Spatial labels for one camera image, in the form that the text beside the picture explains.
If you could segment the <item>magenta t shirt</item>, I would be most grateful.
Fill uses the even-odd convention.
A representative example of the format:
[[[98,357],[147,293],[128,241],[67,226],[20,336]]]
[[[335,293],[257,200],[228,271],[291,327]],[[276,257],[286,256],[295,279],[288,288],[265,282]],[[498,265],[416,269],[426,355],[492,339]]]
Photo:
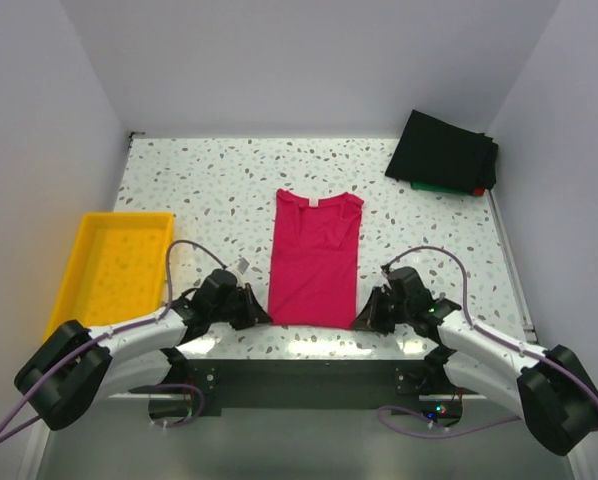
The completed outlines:
[[[363,206],[347,192],[322,199],[276,192],[268,295],[275,325],[351,327]]]

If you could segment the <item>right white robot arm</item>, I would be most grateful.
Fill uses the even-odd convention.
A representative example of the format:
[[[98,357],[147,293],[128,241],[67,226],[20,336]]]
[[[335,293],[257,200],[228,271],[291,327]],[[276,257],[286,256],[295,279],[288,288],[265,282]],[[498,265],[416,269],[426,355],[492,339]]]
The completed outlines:
[[[598,389],[572,350],[545,349],[470,319],[459,304],[433,297],[411,267],[385,275],[353,329],[391,334],[408,325],[435,343],[425,358],[434,375],[513,412],[556,455],[598,431]]]

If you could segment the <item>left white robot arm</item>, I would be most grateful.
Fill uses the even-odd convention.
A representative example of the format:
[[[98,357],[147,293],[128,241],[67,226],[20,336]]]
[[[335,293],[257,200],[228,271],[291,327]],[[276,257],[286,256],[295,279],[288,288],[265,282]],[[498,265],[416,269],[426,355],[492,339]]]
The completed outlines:
[[[193,374],[179,348],[204,336],[212,324],[244,330],[271,321],[250,284],[216,269],[200,286],[149,315],[107,327],[65,322],[20,369],[14,385],[57,431],[110,396],[188,387]]]

